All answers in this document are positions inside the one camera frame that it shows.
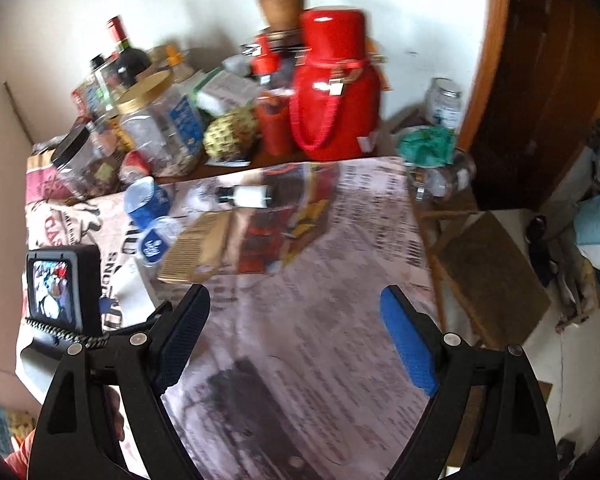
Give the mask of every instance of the blue can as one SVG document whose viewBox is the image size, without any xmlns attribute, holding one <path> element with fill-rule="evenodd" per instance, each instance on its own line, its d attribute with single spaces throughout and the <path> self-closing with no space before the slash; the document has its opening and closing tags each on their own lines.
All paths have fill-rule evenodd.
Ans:
<svg viewBox="0 0 600 480">
<path fill-rule="evenodd" d="M 171 200 L 153 177 L 146 176 L 126 189 L 124 205 L 125 213 L 144 231 L 156 218 L 169 214 Z"/>
</svg>

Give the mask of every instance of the black jar lid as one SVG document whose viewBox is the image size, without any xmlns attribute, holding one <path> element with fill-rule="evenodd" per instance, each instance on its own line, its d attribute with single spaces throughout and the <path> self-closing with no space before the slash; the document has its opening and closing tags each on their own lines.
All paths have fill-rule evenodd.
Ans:
<svg viewBox="0 0 600 480">
<path fill-rule="evenodd" d="M 80 119 L 75 121 L 71 131 L 60 141 L 60 144 L 58 144 L 54 154 L 51 156 L 51 163 L 58 169 L 62 168 L 80 151 L 80 148 L 84 146 L 89 136 L 90 131 L 87 128 L 86 122 Z"/>
</svg>

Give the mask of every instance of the blue gripper pad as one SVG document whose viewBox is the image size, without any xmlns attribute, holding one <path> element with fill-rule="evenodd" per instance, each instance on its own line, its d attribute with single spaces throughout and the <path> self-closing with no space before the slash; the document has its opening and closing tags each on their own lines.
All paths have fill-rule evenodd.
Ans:
<svg viewBox="0 0 600 480">
<path fill-rule="evenodd" d="M 389 287 L 380 293 L 380 315 L 411 382 L 432 397 L 438 389 L 433 357 Z"/>
<path fill-rule="evenodd" d="M 156 395 L 161 396 L 167 388 L 178 382 L 193 347 L 209 317 L 209 292 L 202 286 L 193 298 L 193 304 L 183 313 L 166 341 L 158 358 L 158 374 L 152 384 Z"/>
</svg>

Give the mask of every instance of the red lid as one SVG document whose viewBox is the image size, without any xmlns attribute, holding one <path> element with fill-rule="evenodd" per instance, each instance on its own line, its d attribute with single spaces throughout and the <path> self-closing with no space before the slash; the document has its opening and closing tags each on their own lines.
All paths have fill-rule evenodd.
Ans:
<svg viewBox="0 0 600 480">
<path fill-rule="evenodd" d="M 120 16 L 115 16 L 111 18 L 107 22 L 107 28 L 113 38 L 113 41 L 116 43 L 120 43 L 121 41 L 126 40 L 126 32 L 125 28 L 122 26 L 122 21 L 120 20 Z"/>
<path fill-rule="evenodd" d="M 277 72 L 280 69 L 280 56 L 271 50 L 267 37 L 259 34 L 255 37 L 255 41 L 260 45 L 260 55 L 254 56 L 251 61 L 253 72 L 258 75 Z"/>
<path fill-rule="evenodd" d="M 311 56 L 324 61 L 364 59 L 365 13 L 354 7 L 315 7 L 300 17 L 304 43 Z"/>
</svg>

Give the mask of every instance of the door frame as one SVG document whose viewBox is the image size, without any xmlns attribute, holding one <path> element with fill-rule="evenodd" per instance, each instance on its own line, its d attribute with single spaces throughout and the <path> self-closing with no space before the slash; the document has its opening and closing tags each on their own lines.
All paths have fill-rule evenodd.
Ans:
<svg viewBox="0 0 600 480">
<path fill-rule="evenodd" d="M 488 0 L 484 42 L 475 72 L 471 98 L 458 135 L 458 148 L 468 151 L 487 108 L 509 20 L 509 0 Z"/>
</svg>

